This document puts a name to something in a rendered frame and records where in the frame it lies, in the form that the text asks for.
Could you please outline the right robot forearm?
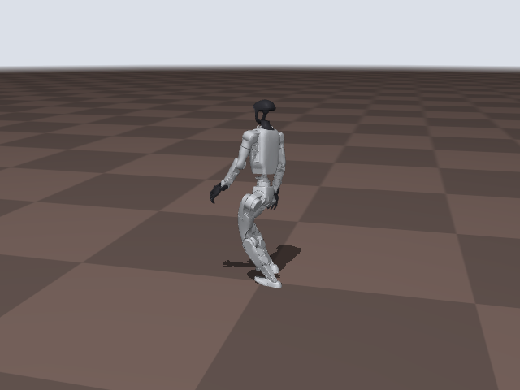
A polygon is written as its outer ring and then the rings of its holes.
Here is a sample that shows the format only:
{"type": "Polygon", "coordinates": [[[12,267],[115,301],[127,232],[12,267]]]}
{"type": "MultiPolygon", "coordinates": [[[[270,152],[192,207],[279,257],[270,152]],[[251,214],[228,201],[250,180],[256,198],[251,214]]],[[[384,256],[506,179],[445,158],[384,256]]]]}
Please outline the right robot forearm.
{"type": "Polygon", "coordinates": [[[276,173],[274,175],[274,180],[272,181],[272,186],[274,187],[274,192],[275,193],[277,193],[277,189],[282,184],[284,171],[285,171],[285,167],[280,169],[280,170],[276,170],[276,173]]]}

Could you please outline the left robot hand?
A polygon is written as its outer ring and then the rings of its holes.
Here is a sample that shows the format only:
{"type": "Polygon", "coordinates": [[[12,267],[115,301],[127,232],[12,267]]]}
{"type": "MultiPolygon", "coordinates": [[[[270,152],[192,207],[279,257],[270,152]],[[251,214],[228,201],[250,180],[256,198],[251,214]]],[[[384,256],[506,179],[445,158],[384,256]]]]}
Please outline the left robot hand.
{"type": "Polygon", "coordinates": [[[217,197],[221,191],[225,191],[227,188],[228,188],[227,185],[224,185],[221,188],[221,182],[218,185],[215,185],[213,190],[210,191],[210,199],[211,199],[212,203],[214,203],[215,197],[217,197]]]}

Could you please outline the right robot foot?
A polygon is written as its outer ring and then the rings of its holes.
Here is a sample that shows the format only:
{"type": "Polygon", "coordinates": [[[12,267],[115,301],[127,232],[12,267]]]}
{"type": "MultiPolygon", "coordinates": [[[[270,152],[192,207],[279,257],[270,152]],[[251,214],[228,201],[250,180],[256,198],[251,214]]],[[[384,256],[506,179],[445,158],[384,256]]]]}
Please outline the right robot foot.
{"type": "MultiPolygon", "coordinates": [[[[270,264],[269,264],[269,265],[270,265],[270,264]]],[[[273,271],[274,274],[277,274],[277,273],[280,272],[280,271],[279,271],[279,268],[278,268],[278,266],[277,266],[276,264],[272,264],[272,263],[271,263],[271,269],[272,269],[272,271],[273,271]]],[[[256,270],[256,271],[261,271],[261,270],[260,270],[259,268],[257,268],[257,267],[255,268],[255,270],[256,270]]]]}

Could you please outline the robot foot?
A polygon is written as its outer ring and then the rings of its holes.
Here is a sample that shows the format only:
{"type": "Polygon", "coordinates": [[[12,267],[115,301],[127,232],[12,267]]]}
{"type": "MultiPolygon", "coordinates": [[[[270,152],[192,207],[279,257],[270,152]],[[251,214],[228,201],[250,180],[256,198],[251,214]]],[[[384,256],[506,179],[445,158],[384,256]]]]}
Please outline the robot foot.
{"type": "Polygon", "coordinates": [[[269,278],[267,279],[267,277],[263,277],[263,276],[259,276],[259,275],[255,276],[254,280],[264,286],[269,286],[272,288],[281,288],[282,287],[281,282],[276,280],[275,278],[274,278],[275,282],[272,280],[274,283],[271,282],[271,280],[269,278]]]}
{"type": "MultiPolygon", "coordinates": [[[[270,264],[269,264],[269,265],[270,265],[270,264]]],[[[272,263],[271,263],[271,269],[272,269],[272,271],[273,271],[274,274],[277,274],[277,273],[280,272],[280,271],[279,271],[279,268],[278,268],[278,266],[277,266],[276,264],[272,264],[272,263]]],[[[255,270],[256,270],[256,271],[261,271],[261,270],[260,270],[259,268],[257,268],[257,267],[255,268],[255,270]]]]}

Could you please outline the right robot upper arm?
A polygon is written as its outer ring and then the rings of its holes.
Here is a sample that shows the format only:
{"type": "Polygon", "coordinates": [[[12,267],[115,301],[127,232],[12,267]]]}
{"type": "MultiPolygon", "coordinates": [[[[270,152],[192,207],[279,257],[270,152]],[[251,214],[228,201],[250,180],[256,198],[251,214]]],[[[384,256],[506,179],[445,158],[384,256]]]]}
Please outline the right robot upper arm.
{"type": "Polygon", "coordinates": [[[284,134],[279,132],[280,135],[280,143],[279,143],[279,164],[277,170],[280,170],[285,167],[286,159],[285,159],[285,151],[284,151],[284,134]]]}

